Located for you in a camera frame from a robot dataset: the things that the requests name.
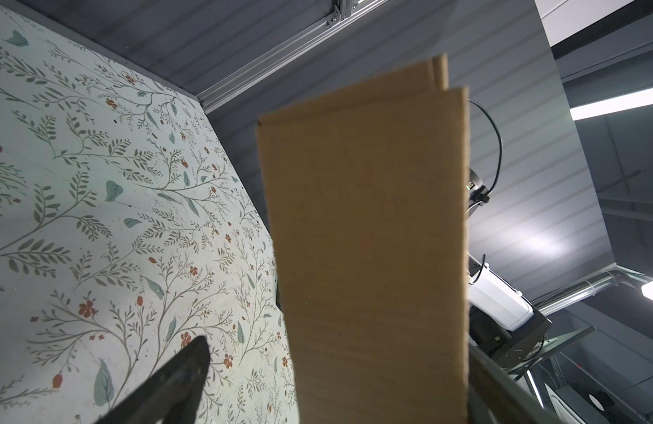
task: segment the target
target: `floral wallpaper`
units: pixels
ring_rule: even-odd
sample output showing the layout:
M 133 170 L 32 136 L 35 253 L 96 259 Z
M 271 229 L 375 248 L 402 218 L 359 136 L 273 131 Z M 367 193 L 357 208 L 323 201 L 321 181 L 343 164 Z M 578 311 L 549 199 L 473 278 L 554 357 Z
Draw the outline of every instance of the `floral wallpaper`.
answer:
M 275 282 L 202 108 L 0 6 L 0 423 L 93 423 L 198 335 L 200 423 L 296 422 Z

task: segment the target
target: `cardboard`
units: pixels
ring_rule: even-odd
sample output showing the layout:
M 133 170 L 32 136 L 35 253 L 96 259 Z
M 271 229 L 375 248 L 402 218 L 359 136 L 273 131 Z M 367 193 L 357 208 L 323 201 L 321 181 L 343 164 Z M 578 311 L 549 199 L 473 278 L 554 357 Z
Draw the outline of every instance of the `cardboard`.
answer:
M 466 422 L 467 90 L 428 63 L 260 119 L 302 423 Z
M 261 125 L 269 125 L 339 108 L 391 100 L 416 93 L 446 91 L 447 89 L 449 89 L 447 56 L 443 54 L 408 68 L 341 88 L 317 99 L 282 108 L 261 116 L 258 122 Z

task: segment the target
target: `gray wall panel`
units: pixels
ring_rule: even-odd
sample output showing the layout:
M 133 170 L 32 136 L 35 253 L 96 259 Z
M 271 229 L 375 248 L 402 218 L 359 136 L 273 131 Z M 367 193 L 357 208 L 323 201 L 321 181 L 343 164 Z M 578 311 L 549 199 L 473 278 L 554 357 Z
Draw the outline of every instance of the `gray wall panel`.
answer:
M 259 114 L 441 52 L 449 53 L 451 84 L 470 86 L 506 146 L 494 198 L 469 220 L 471 253 L 496 252 L 487 258 L 494 270 L 502 265 L 503 276 L 530 295 L 609 265 L 593 182 L 530 0 L 390 1 L 209 114 L 263 219 L 253 132 Z M 491 184 L 496 138 L 474 108 L 471 132 L 471 165 Z M 531 243 L 539 232 L 544 242 Z
M 332 8 L 332 0 L 18 1 L 194 94 Z

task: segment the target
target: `metal frame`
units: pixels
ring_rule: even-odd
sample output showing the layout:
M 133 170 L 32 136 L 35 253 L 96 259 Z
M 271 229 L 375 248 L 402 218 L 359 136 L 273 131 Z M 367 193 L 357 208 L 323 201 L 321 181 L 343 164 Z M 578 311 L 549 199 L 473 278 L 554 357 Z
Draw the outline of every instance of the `metal frame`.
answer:
M 550 412 L 543 410 L 533 397 L 508 378 L 484 352 L 475 346 L 468 346 L 470 352 L 470 373 L 468 381 L 474 393 L 493 413 L 499 423 L 508 424 L 560 424 Z M 489 420 L 477 420 L 471 414 L 474 424 L 491 424 Z
M 595 327 L 590 326 L 583 330 L 572 331 L 567 334 L 554 337 L 549 344 L 545 344 L 541 348 L 540 352 L 536 352 L 532 358 L 510 369 L 508 374 L 516 375 L 517 377 L 515 377 L 515 381 L 517 381 L 519 378 L 524 377 L 526 372 L 532 369 L 538 363 L 547 360 L 548 358 L 552 358 L 555 353 L 567 349 L 574 343 L 578 343 L 582 338 L 594 332 L 595 330 Z
M 387 0 L 339 0 L 334 11 L 197 95 L 207 114 L 244 93 Z

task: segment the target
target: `black cable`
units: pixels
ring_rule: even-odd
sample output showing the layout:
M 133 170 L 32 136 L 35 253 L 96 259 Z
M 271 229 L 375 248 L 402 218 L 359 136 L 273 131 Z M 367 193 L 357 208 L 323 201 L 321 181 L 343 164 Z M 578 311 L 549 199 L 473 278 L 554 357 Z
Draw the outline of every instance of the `black cable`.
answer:
M 473 210 L 474 208 L 480 206 L 481 204 L 482 204 L 481 201 L 476 201 L 475 203 L 473 203 L 472 205 L 470 205 L 469 208 L 467 208 L 467 210 L 466 210 L 466 214 L 469 214 L 471 210 Z
M 485 260 L 486 260 L 486 255 L 484 254 L 484 255 L 482 255 L 482 265 L 480 266 L 480 271 L 477 273 L 477 277 L 475 278 L 475 280 L 472 283 L 470 283 L 470 285 L 475 284 L 477 282 L 477 280 L 480 279 L 480 277 L 482 276 L 482 270 L 484 269 L 484 261 Z
M 526 365 L 525 369 L 520 374 L 518 374 L 517 377 L 515 377 L 515 381 L 517 381 L 520 378 L 524 377 L 524 375 L 526 374 L 527 371 L 532 369 L 534 367 L 534 365 L 538 364 L 538 361 L 536 361 L 536 359 L 537 359 L 536 357 L 543 350 L 543 342 L 544 341 L 546 341 L 546 335 L 543 335 L 543 337 L 541 338 L 541 347 L 539 347 L 539 349 L 536 351 L 536 353 L 534 353 L 534 356 L 531 357 L 531 361 Z
M 482 106 L 479 105 L 479 103 L 477 103 L 472 98 L 467 99 L 467 101 L 477 106 L 484 113 L 484 116 L 486 116 L 489 122 L 491 122 L 492 127 L 494 127 L 494 131 L 496 131 L 496 137 L 498 137 L 498 165 L 496 166 L 496 176 L 494 176 L 494 182 L 492 183 L 491 188 L 484 194 L 484 197 L 486 197 L 489 196 L 494 187 L 496 187 L 498 177 L 501 175 L 501 162 L 503 161 L 503 139 L 501 138 L 501 133 L 499 132 L 498 127 L 496 126 L 494 120 L 491 118 L 489 112 L 487 112 Z

